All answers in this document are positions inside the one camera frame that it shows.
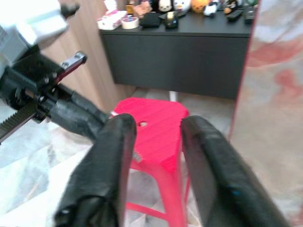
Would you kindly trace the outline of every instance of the tile floor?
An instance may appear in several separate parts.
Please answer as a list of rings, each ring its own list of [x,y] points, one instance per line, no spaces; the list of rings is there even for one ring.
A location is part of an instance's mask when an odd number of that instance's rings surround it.
[[[169,99],[162,90],[138,89],[135,97]],[[192,115],[208,119],[223,134],[228,135],[235,102],[190,94],[179,94],[179,101]],[[0,122],[14,111],[0,103]],[[83,137],[69,133],[53,123],[28,122],[0,146],[0,226],[52,226],[52,216],[75,166],[91,146]],[[129,200],[135,200],[138,182],[148,195],[146,205],[163,210],[155,182],[145,174],[132,171]],[[189,227],[199,226],[193,195],[189,198]],[[128,211],[128,227],[165,227],[165,221]]]

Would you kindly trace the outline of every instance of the stool seat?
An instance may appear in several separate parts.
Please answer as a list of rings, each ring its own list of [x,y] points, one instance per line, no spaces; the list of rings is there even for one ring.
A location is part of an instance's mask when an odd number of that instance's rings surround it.
[[[168,221],[170,227],[186,226],[180,169],[180,124],[188,110],[178,102],[128,98],[118,103],[117,114],[130,114],[137,124],[134,151],[139,161],[131,168],[150,174],[157,182],[165,214],[137,204],[127,208]]]

